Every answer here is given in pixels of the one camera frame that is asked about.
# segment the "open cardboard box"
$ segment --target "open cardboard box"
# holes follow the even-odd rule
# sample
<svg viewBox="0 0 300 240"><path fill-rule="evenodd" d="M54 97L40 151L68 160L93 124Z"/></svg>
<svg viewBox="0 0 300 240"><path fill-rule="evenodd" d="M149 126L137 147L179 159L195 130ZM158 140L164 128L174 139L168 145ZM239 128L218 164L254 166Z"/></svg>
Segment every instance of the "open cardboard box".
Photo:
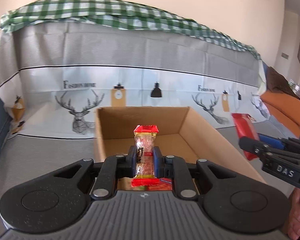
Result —
<svg viewBox="0 0 300 240"><path fill-rule="evenodd" d="M265 182L251 164L204 118L190 107L102 107L96 110L96 159L128 154L135 144L133 130L157 125L154 141L162 155L180 156L188 163L207 159L252 179Z"/></svg>

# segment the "deer print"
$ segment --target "deer print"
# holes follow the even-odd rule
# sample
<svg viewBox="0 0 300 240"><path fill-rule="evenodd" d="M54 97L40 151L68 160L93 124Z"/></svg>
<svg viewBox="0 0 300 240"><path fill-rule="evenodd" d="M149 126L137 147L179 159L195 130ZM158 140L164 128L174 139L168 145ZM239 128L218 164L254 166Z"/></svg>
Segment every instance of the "deer print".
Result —
<svg viewBox="0 0 300 240"><path fill-rule="evenodd" d="M55 96L57 103L58 103L61 107L63 107L63 108L65 108L65 109L69 110L69 113L70 113L70 114L74 115L73 122L72 122L72 130L73 130L74 132L76 132L76 133L84 134L84 133L90 128L90 125L89 125L90 122L86 122L86 121L84 120L84 116L85 116L86 114L90 113L90 111L89 111L90 109L92 109L92 108L94 108L94 107L100 105L100 103L101 103L101 101L103 100L103 97L104 97L104 95L105 95L105 94L102 94L101 99L99 100L99 96L98 96L93 90L91 90L91 91L92 91L92 92L94 93L94 95L96 96L96 97L95 97L95 100L94 100L94 102L93 102L92 104L90 104L90 100L89 100L89 98L88 98L88 105L85 106L85 107L82 109L81 112L77 112L77 111L74 109L74 107L71 105L71 98L69 99L68 104L66 104L66 103L63 101L63 97L65 96L65 94L67 93L67 91L64 92L63 95L60 97L60 101L58 101L57 96Z"/></svg>
<svg viewBox="0 0 300 240"><path fill-rule="evenodd" d="M217 105L218 101L219 101L219 97L216 98L216 96L213 94L213 97L214 97L214 102L211 101L211 104L209 106L209 108L206 108L206 106L202 103L202 99L200 99L200 102L198 101L198 96L199 96L199 93L193 97L192 95L192 99L193 101L198 105L198 106L201 106L204 111L207 111L219 124L225 124L227 122L229 122L229 120L225 117L220 117L220 116L216 116L213 112L214 112L214 106Z"/></svg>
<svg viewBox="0 0 300 240"><path fill-rule="evenodd" d="M253 97L250 99L251 103L260 111L263 117L268 118L268 113L262 108L263 102L261 99L259 99L259 105L257 106L254 103Z"/></svg>

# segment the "candy package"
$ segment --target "candy package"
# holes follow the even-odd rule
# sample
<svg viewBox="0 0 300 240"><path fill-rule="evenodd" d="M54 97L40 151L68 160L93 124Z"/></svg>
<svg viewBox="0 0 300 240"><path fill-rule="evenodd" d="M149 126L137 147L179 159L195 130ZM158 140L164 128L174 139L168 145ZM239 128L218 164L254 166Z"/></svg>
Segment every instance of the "candy package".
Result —
<svg viewBox="0 0 300 240"><path fill-rule="evenodd" d="M259 140L259 135L254 129L251 120L254 120L249 114L232 113L234 125L237 129L239 138L246 136L251 139ZM258 158L255 154L243 151L248 161Z"/></svg>
<svg viewBox="0 0 300 240"><path fill-rule="evenodd" d="M158 133L156 125L138 125L134 130L137 146L136 176L131 186L158 185L159 179L154 176L153 153L154 139Z"/></svg>
<svg viewBox="0 0 300 240"><path fill-rule="evenodd" d="M161 178L158 185L147 186L147 190L157 191L157 190L172 190L171 179Z"/></svg>

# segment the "human hand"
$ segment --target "human hand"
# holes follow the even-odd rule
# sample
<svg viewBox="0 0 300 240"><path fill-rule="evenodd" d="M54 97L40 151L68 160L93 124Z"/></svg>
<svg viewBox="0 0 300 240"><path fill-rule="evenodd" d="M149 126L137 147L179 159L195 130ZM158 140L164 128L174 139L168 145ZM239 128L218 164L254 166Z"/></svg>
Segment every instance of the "human hand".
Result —
<svg viewBox="0 0 300 240"><path fill-rule="evenodd" d="M300 237L300 189L295 188L290 196L291 210L288 220L285 223L283 232L288 234L291 240Z"/></svg>

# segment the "green checkered cloth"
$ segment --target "green checkered cloth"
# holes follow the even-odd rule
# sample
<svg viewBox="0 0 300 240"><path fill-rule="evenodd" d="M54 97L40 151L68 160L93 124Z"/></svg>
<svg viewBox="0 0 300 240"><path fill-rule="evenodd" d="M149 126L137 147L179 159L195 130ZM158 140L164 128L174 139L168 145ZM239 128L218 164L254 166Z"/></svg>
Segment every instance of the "green checkered cloth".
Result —
<svg viewBox="0 0 300 240"><path fill-rule="evenodd" d="M28 25L45 22L81 22L120 30L179 33L228 49L250 51L256 59L261 59L254 47L192 19L123 0L38 0L5 13L0 19L0 29L10 33Z"/></svg>

